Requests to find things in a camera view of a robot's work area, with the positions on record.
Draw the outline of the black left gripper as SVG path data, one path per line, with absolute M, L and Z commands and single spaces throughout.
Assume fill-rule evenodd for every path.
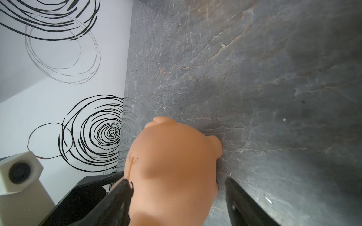
M 117 182 L 124 172 L 87 176 L 53 208 L 40 226 L 69 226 L 89 214 L 106 197 L 105 185 Z

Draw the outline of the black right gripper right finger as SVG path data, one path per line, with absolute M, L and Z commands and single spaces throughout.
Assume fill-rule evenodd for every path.
M 279 226 L 234 179 L 228 177 L 225 187 L 232 226 Z

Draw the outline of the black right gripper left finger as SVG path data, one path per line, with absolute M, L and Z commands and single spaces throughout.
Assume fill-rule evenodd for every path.
M 86 204 L 72 226 L 128 226 L 128 211 L 134 194 L 133 183 L 121 179 L 108 194 L 103 186 L 116 179 L 82 179 L 75 187 Z

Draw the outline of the pink piggy bank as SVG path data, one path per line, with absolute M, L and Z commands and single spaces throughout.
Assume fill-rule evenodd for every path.
M 155 117 L 126 157 L 123 178 L 134 188 L 130 225 L 203 225 L 218 194 L 216 163 L 222 152 L 216 136 Z

